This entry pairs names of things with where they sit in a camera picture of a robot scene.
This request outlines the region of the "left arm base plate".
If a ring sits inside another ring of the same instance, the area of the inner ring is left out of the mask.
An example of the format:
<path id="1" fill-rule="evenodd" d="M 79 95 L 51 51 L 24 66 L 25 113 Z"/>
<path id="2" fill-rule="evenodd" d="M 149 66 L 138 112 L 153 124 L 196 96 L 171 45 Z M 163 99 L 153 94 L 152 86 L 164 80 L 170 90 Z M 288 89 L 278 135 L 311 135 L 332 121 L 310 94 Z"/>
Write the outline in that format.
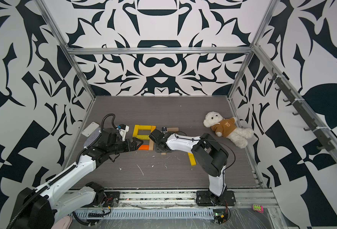
<path id="1" fill-rule="evenodd" d="M 94 201 L 88 205 L 83 206 L 83 208 L 98 208 L 103 207 L 107 208 L 116 207 L 120 201 L 120 192 L 119 191 L 105 191 L 104 194 L 100 193 L 95 197 Z"/>

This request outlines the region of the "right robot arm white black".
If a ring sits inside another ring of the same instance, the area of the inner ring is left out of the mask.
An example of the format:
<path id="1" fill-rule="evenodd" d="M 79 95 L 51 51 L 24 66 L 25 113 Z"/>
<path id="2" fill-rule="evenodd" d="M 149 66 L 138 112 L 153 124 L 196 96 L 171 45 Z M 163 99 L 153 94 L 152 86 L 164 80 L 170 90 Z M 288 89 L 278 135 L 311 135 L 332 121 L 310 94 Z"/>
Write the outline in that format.
<path id="1" fill-rule="evenodd" d="M 154 130 L 150 136 L 163 152 L 183 151 L 192 153 L 194 158 L 209 176 L 209 192 L 220 197 L 225 192 L 225 169 L 228 152 L 210 134 L 183 136 L 176 133 L 163 133 Z"/>

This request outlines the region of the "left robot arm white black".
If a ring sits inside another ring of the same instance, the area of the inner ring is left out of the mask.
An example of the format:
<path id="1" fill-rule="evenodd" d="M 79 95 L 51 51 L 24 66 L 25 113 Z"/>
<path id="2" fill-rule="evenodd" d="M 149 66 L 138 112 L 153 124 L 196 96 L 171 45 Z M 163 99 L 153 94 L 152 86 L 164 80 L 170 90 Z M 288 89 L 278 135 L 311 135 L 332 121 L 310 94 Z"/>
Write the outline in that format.
<path id="1" fill-rule="evenodd" d="M 104 188 L 90 182 L 77 193 L 65 193 L 87 174 L 107 160 L 114 162 L 121 153 L 137 151 L 143 140 L 126 138 L 127 125 L 100 127 L 90 133 L 76 161 L 34 189 L 25 188 L 18 196 L 7 226 L 9 229 L 51 229 L 66 215 L 91 203 L 98 205 L 104 198 Z"/>

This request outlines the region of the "red orange block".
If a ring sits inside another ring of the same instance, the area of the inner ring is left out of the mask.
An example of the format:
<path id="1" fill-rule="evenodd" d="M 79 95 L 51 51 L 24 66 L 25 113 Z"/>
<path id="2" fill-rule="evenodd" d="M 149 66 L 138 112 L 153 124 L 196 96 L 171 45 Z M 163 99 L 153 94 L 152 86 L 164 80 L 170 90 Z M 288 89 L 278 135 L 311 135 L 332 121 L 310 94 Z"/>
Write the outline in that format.
<path id="1" fill-rule="evenodd" d="M 138 150 L 149 150 L 149 145 L 141 145 Z"/>

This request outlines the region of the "amber orange block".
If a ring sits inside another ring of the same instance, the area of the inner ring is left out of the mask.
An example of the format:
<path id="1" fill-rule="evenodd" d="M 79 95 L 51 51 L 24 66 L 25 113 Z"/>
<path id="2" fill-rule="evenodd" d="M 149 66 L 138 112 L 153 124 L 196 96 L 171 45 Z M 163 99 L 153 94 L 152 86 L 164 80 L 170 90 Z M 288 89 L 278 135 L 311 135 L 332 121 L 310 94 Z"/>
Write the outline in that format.
<path id="1" fill-rule="evenodd" d="M 151 126 L 151 133 L 156 129 L 156 126 Z"/>

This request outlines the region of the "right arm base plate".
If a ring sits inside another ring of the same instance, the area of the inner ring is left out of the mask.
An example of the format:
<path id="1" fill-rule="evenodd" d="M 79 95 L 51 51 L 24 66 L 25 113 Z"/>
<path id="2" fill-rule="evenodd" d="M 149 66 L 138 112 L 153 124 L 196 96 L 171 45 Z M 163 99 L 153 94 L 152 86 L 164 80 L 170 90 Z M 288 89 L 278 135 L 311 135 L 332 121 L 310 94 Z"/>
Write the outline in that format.
<path id="1" fill-rule="evenodd" d="M 224 192 L 218 197 L 211 193 L 209 190 L 196 191 L 196 204 L 200 207 L 211 206 L 235 206 L 236 198 L 234 192 L 230 190 L 224 190 Z"/>

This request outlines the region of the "natural wood block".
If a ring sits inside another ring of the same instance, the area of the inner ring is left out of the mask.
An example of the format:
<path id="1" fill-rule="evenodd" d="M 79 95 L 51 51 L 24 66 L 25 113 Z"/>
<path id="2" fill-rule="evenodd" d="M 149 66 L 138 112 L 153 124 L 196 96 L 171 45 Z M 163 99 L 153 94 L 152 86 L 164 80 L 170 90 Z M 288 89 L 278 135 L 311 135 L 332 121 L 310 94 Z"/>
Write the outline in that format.
<path id="1" fill-rule="evenodd" d="M 148 147 L 148 149 L 150 151 L 154 150 L 154 142 L 152 140 L 149 141 L 149 147 Z"/>
<path id="2" fill-rule="evenodd" d="M 167 128 L 167 131 L 168 131 L 168 132 L 178 132 L 178 131 L 179 131 L 179 128 L 178 128 L 178 127 L 168 127 L 168 128 Z"/>

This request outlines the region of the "yellow block long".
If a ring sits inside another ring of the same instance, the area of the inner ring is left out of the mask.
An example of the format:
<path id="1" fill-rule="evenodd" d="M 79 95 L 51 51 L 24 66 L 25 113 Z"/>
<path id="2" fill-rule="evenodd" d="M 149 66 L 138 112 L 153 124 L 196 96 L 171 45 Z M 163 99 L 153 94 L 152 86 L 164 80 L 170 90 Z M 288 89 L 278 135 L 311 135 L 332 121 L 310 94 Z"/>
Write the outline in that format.
<path id="1" fill-rule="evenodd" d="M 196 166 L 196 160 L 192 153 L 188 153 L 189 161 L 191 166 Z"/>

